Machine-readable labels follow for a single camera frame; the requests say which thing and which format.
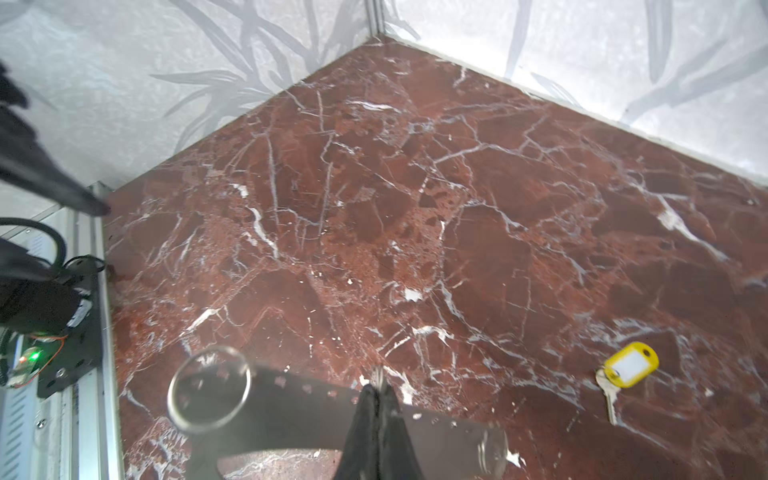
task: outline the black cable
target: black cable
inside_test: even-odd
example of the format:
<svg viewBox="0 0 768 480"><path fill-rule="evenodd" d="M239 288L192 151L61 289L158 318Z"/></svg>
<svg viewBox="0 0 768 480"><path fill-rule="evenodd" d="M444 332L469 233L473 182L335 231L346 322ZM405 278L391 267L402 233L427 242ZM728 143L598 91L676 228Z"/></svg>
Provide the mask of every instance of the black cable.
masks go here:
<svg viewBox="0 0 768 480"><path fill-rule="evenodd" d="M28 227L40 230L42 233L47 234L53 242L56 244L56 259L51 267L54 271L60 270L64 266L64 259L67 257L67 246L64 243L64 239L56 230L50 228L48 225L34 220L27 220L26 218L14 218L14 217L0 217L1 225L16 225L19 227Z"/></svg>
<svg viewBox="0 0 768 480"><path fill-rule="evenodd" d="M85 260L89 260L92 263L92 268L90 270L83 270L82 267L80 267ZM99 257L94 257L93 255L79 255L67 260L67 263L64 264L64 268L68 269L70 265L75 262L77 262L78 267L80 267L78 268L78 273L80 275L95 275L107 267L106 262Z"/></svg>

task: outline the metal ring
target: metal ring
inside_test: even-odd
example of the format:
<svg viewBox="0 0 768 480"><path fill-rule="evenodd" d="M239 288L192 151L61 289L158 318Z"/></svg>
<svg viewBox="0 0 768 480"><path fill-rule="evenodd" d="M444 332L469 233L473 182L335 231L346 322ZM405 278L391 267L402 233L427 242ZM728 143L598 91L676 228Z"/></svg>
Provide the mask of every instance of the metal ring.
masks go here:
<svg viewBox="0 0 768 480"><path fill-rule="evenodd" d="M179 375L186 369L193 361L197 360L201 356L208 355L211 352L223 352L227 353L231 356L236 357L238 360L243 362L246 368L246 383L245 383L245 391L243 392L243 398L240 399L240 401L237 403L234 409L232 409L231 412L227 413L225 416L218 420L214 420L212 422L208 423L192 423L186 418L184 418L184 415L181 413L179 408L176 406L176 402L174 401L176 389L178 387L178 379ZM193 434L193 435L199 435L201 433L209 432L211 430L215 430L218 428L221 428L225 426L227 423L229 423L233 418L235 418L235 415L240 413L240 410L243 409L243 406L245 405L246 400L248 399L248 394L250 393L251 388L251 376L252 372L250 369L250 364L246 360L245 356L243 356L242 353L240 353L237 349L232 348L231 346L210 346L206 348L205 350L202 350L201 352L193 355L189 359L187 359L186 362L184 362L181 367L176 371L174 374L173 379L170 381L170 385L168 386L168 415L170 416L170 420L176 425L176 427L179 428L182 432L185 432L187 434Z"/></svg>

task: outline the metal frame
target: metal frame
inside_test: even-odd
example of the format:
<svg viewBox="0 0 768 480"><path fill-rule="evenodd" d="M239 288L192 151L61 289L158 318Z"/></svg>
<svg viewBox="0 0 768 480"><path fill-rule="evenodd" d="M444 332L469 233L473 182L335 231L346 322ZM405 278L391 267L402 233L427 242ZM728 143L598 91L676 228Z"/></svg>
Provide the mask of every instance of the metal frame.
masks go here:
<svg viewBox="0 0 768 480"><path fill-rule="evenodd" d="M372 37L379 37L386 34L384 25L383 0L366 0L366 13L368 14L368 29Z"/></svg>
<svg viewBox="0 0 768 480"><path fill-rule="evenodd" d="M95 184L91 189L98 197L108 192ZM61 208L43 223L51 225L65 238L68 257L91 254L104 258L104 235L100 218L89 217ZM38 235L22 230L11 241L28 247ZM35 245L40 248L41 241ZM52 251L36 252L46 257ZM45 400L37 398L37 381L20 390L3 390L5 404L0 420L0 438L8 430L12 406L9 400L17 394L28 397L34 416L26 418L20 427L31 433L31 448L24 451L27 477L17 480L123 480L123 459L118 416L118 391L114 364L114 339L107 297L106 272L99 273L101 290L101 339L103 359L98 368L83 376L64 391ZM6 478L0 469L0 480Z"/></svg>

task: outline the orange wire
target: orange wire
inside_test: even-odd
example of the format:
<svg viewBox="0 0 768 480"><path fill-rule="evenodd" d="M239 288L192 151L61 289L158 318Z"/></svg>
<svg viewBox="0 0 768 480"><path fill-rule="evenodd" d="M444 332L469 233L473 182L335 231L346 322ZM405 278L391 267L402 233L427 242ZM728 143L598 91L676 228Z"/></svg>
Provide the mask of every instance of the orange wire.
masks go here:
<svg viewBox="0 0 768 480"><path fill-rule="evenodd" d="M31 338L35 340L63 340L67 338L66 335L64 336L37 336L37 335L30 335Z"/></svg>
<svg viewBox="0 0 768 480"><path fill-rule="evenodd" d="M47 366L48 366L48 364L49 364L50 362L53 362L53 359L54 359L54 358L56 358L56 356L57 356L57 355L58 355L58 353L61 351L61 349L63 349L63 348L64 348L64 339L65 339L65 338L67 338L67 337L63 336L63 337L57 338L57 339L61 340L61 345L59 345L59 346L58 346L58 350L56 350L56 353L54 353L54 354L53 354L53 356L52 356L52 357L51 357L51 358L50 358L50 359L49 359L49 360L48 360L48 361L45 363L45 365L43 365L43 367L42 367L41 369L39 369L39 370L38 370L38 372L37 372L37 373L35 373L35 374L32 376L32 378L30 378L29 380L27 380L27 382L26 382L24 385L21 385L21 386L17 386L17 387L16 387L17 389L21 389L21 388L24 388L24 387L26 387L27 385L29 385L29 383L30 383L32 380L36 379L36 378L37 378L37 376L38 376L38 375L40 375L40 372L42 372L42 371L43 371L43 369L44 369L45 367L47 367Z"/></svg>

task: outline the black object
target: black object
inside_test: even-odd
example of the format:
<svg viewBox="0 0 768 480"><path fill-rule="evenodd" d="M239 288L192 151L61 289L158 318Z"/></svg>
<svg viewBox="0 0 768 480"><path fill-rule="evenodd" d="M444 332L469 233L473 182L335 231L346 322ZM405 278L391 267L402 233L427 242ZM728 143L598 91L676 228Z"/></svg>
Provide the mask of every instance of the black object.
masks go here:
<svg viewBox="0 0 768 480"><path fill-rule="evenodd" d="M39 336L65 334L80 294L53 280L0 279L0 326Z"/></svg>
<svg viewBox="0 0 768 480"><path fill-rule="evenodd" d="M213 360L224 353L240 361L216 365ZM187 374L191 364L199 368ZM350 455L365 460L348 463L350 468L373 468L376 455L402 461L407 455L393 445L398 442L407 450L403 442L408 436L423 478L501 478L507 463L507 438L499 426L452 419L408 405L402 406L400 416L382 419L379 415L377 419L376 401L384 408L392 403L387 396L371 399L370 393L358 397L353 389L253 366L230 347L205 349L185 362L168 389L170 418L190 436L185 478L219 480L217 460L231 455L272 449L343 450L349 443L348 432L373 439L381 425L388 432L383 437L384 448L375 442L360 446ZM362 406L357 409L355 403ZM402 473L396 468L389 471Z"/></svg>
<svg viewBox="0 0 768 480"><path fill-rule="evenodd" d="M63 267L64 258L67 256L67 247L61 235L44 223L25 218L0 218L0 226L7 225L30 227L47 234L56 244L56 258L53 264L44 265L41 262L42 259L27 254L25 248L0 239L0 276L41 282L55 277L56 273Z"/></svg>
<svg viewBox="0 0 768 480"><path fill-rule="evenodd" d="M106 203L56 167L35 131L8 108L26 108L27 98L5 72L0 65L0 180L94 217L109 214Z"/></svg>
<svg viewBox="0 0 768 480"><path fill-rule="evenodd" d="M83 375L101 364L101 291L97 274L103 263L95 257L75 257L67 262L68 285L90 302L91 309L74 328L67 329L61 351L40 372L38 397L47 399L56 392L76 383ZM45 347L44 358L58 350L58 342Z"/></svg>
<svg viewBox="0 0 768 480"><path fill-rule="evenodd" d="M8 383L8 353L10 352L11 338L14 335L15 333L8 329L0 333L0 386Z"/></svg>
<svg viewBox="0 0 768 480"><path fill-rule="evenodd" d="M423 480L392 386L364 386L334 480Z"/></svg>
<svg viewBox="0 0 768 480"><path fill-rule="evenodd" d="M80 304L80 295L65 279L67 247L61 235L44 223L25 218L0 218L0 225L30 227L47 234L56 244L53 264L7 240L0 240L0 326L24 334L63 335Z"/></svg>

